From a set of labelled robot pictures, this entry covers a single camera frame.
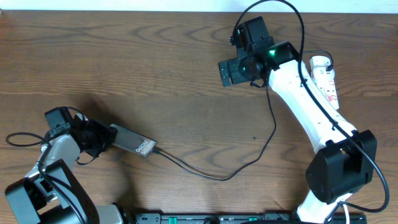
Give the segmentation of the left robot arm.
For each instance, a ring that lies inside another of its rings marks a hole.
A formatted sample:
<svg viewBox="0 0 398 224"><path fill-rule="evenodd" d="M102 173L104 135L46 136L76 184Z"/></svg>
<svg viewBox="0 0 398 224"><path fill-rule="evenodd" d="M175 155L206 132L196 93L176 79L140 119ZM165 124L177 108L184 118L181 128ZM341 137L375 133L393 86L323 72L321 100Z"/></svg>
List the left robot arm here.
<svg viewBox="0 0 398 224"><path fill-rule="evenodd" d="M41 154L30 172L6 188L6 199L19 223L132 223L112 203L95 205L73 175L82 152L96 159L116 139L115 125L88 119L72 107L45 113L49 130L40 137Z"/></svg>

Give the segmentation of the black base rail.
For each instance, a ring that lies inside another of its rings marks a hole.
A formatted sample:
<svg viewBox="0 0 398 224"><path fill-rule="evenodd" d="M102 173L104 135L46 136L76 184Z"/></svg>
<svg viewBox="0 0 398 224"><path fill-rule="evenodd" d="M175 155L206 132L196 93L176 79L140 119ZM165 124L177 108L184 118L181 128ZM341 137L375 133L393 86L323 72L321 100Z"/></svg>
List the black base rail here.
<svg viewBox="0 0 398 224"><path fill-rule="evenodd" d="M239 224L239 223L310 223L300 221L291 213L267 212L264 214L168 214L138 213L138 224Z"/></svg>

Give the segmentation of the white power strip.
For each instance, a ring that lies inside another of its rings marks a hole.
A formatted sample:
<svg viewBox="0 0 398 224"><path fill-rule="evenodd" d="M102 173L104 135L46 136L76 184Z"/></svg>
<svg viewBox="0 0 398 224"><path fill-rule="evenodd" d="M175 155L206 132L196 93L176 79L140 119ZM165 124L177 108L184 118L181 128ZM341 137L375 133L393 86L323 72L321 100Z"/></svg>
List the white power strip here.
<svg viewBox="0 0 398 224"><path fill-rule="evenodd" d="M335 71L333 69L330 71L327 71L326 67L314 67L312 69L312 80L332 107L338 110L340 106L334 78Z"/></svg>

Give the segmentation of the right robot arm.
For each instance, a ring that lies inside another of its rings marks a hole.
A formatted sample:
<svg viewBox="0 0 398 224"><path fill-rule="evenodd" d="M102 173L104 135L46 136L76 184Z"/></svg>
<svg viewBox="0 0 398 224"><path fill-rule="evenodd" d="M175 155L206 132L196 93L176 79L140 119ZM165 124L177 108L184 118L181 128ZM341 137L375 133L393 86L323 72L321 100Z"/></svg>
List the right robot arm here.
<svg viewBox="0 0 398 224"><path fill-rule="evenodd" d="M290 42L275 44L262 17L238 25L230 42L237 56L218 64L223 86L264 80L305 130L315 157L305 174L310 191L297 215L302 222L323 223L339 202L372 181L375 136L358 132L334 109L298 51Z"/></svg>

